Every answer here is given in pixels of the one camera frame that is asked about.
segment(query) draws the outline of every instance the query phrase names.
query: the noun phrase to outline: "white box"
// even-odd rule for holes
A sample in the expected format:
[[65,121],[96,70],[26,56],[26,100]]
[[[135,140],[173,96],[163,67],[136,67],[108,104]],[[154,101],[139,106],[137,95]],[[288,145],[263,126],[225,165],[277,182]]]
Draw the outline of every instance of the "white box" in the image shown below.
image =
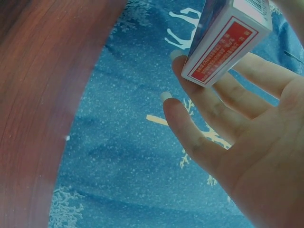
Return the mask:
[[206,0],[182,77],[211,87],[271,31],[268,0]]

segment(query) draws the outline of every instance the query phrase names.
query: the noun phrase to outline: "fabric pattern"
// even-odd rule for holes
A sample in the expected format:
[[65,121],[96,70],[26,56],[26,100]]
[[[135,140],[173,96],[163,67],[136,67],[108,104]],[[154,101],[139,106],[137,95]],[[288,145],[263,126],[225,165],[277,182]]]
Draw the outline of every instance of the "fabric pattern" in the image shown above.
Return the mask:
[[[203,3],[128,2],[76,113],[49,228],[252,227],[217,181],[186,155],[159,99],[161,92],[170,91],[206,137],[230,147],[201,118],[171,71],[169,54],[189,50]],[[304,75],[303,48],[274,5],[272,11],[273,33],[252,52]]]

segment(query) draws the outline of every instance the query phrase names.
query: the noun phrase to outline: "barcode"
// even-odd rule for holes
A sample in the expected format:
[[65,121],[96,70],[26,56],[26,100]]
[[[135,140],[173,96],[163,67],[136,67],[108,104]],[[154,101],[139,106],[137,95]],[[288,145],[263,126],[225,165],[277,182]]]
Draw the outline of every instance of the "barcode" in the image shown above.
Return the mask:
[[263,0],[246,0],[251,4],[257,11],[263,14]]

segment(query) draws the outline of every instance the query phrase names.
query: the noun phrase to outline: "white fingernail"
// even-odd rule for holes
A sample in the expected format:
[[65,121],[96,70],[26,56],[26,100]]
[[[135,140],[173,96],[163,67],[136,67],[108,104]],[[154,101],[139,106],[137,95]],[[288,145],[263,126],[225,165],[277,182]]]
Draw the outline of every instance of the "white fingernail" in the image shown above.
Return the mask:
[[165,100],[167,100],[169,98],[172,98],[171,93],[169,93],[169,92],[163,92],[161,94],[161,100],[162,100],[163,103],[165,102]]
[[170,54],[171,61],[173,62],[177,57],[182,56],[183,53],[181,50],[174,50]]

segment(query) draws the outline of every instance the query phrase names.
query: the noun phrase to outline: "hand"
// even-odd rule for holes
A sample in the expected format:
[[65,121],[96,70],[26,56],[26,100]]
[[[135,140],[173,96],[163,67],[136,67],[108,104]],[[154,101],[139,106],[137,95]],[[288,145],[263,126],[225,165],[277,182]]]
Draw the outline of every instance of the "hand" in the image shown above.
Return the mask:
[[167,122],[188,155],[212,175],[257,227],[304,227],[304,78],[248,53],[234,70],[280,100],[247,91],[227,73],[206,89],[173,71],[206,122],[232,145],[209,141],[175,98],[163,103]]

